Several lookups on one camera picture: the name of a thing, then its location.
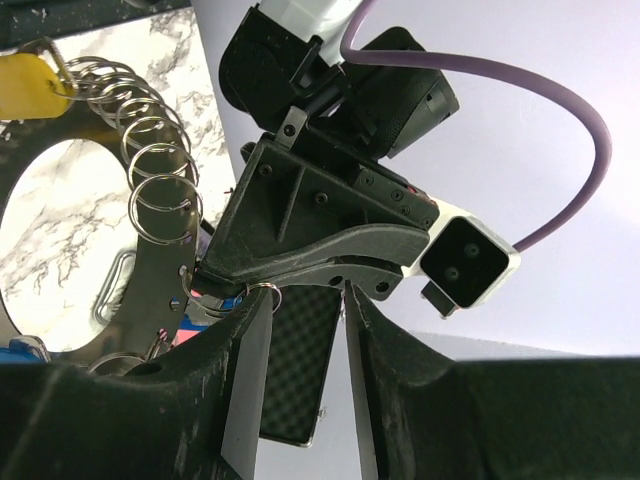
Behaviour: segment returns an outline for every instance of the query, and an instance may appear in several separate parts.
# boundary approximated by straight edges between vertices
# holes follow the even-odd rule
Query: cable
[[[600,114],[581,98],[559,83],[522,68],[484,58],[418,51],[354,50],[353,40],[376,0],[364,0],[351,18],[340,52],[349,63],[384,67],[409,67],[450,70],[500,80],[551,100],[573,114],[593,138],[595,159],[589,177],[569,204],[545,225],[514,245],[522,252],[544,240],[578,213],[596,192],[611,163],[612,145],[609,129]]]

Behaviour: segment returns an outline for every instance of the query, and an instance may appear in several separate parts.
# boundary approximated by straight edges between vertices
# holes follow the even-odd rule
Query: camera lens
[[[444,278],[446,278],[450,282],[455,282],[458,278],[460,278],[460,272],[456,267],[449,267],[444,271]]]
[[[477,258],[480,255],[480,247],[475,243],[470,243],[464,247],[464,254],[469,258]]]

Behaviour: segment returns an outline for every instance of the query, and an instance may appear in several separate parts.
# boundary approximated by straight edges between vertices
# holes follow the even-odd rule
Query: black camera face
[[[424,273],[457,305],[471,307],[509,266],[509,255],[466,218],[445,227],[420,260]]]

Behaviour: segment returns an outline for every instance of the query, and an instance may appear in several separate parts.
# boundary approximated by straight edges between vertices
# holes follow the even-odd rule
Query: yellow object
[[[42,58],[31,53],[0,56],[0,120],[55,118],[67,111],[73,96]]]

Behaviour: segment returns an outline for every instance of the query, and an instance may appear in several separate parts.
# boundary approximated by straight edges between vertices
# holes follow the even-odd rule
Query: marble surface
[[[176,109],[200,170],[205,218],[216,224],[235,181],[193,11],[57,45],[67,60],[96,55],[131,66]],[[59,144],[31,165],[0,225],[0,291],[22,333],[61,351],[101,331],[92,308],[118,252],[137,241],[129,194],[124,170],[92,142]]]

